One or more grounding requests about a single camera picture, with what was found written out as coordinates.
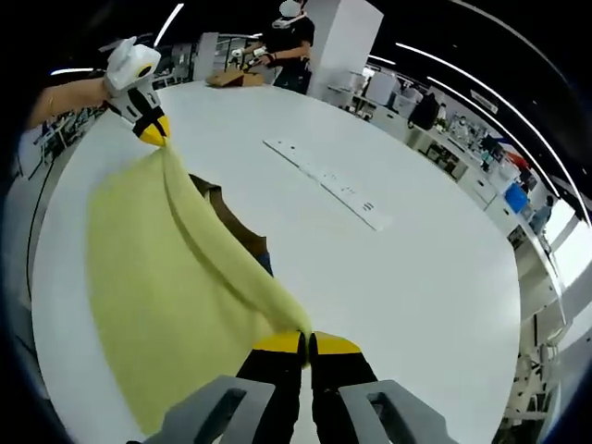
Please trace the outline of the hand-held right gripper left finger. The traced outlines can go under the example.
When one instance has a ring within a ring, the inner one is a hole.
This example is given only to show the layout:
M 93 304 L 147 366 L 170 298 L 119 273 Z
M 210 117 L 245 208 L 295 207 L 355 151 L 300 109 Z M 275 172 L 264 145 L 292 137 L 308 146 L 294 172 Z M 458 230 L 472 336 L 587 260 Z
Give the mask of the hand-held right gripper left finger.
M 257 342 L 235 376 L 219 376 L 171 407 L 158 443 L 289 443 L 300 412 L 306 336 Z

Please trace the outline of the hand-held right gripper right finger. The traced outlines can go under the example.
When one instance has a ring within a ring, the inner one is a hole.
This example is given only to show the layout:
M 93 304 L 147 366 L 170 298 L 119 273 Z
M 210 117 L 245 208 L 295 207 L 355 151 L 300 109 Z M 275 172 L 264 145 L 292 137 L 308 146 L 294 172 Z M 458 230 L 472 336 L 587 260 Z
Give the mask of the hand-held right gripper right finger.
M 397 382 L 377 379 L 353 342 L 309 341 L 312 413 L 322 443 L 452 443 L 445 418 Z

